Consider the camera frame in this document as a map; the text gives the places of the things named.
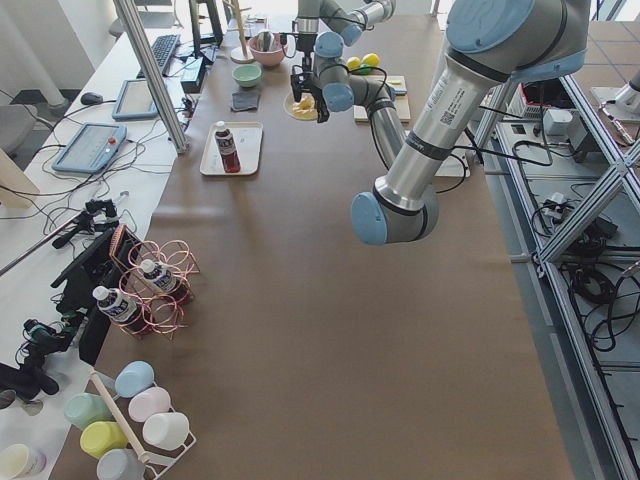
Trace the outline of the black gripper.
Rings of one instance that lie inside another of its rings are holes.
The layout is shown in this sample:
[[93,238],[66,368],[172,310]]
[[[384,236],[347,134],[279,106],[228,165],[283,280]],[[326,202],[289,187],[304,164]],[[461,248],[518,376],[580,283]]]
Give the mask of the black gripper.
[[303,93],[310,93],[315,100],[317,122],[327,122],[330,116],[324,100],[323,90],[316,75],[311,71],[311,55],[302,58],[302,67],[293,67],[290,74],[290,85],[295,102],[302,100]]
[[288,52],[289,41],[292,41],[296,52],[301,52],[304,57],[310,57],[313,53],[316,35],[314,33],[279,32],[278,39],[285,53]]

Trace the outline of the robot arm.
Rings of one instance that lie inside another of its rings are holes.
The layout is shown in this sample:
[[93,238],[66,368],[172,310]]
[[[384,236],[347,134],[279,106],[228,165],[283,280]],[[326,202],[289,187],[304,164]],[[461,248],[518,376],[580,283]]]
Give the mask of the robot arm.
[[302,71],[311,72],[315,60],[340,58],[345,46],[354,45],[367,29],[390,19],[395,10],[392,0],[365,1],[352,11],[338,1],[298,1],[291,34],[296,51],[302,53]]
[[368,1],[346,12],[335,1],[301,1],[292,74],[294,99],[310,93],[318,122],[333,112],[365,108],[388,164],[369,192],[351,205],[357,237],[370,245],[411,242],[438,219],[432,180],[490,89],[509,80],[542,81],[578,71],[585,59],[587,1],[456,1],[441,50],[443,70],[410,131],[404,131],[384,80],[351,73],[342,55],[362,32],[391,18],[393,1]]

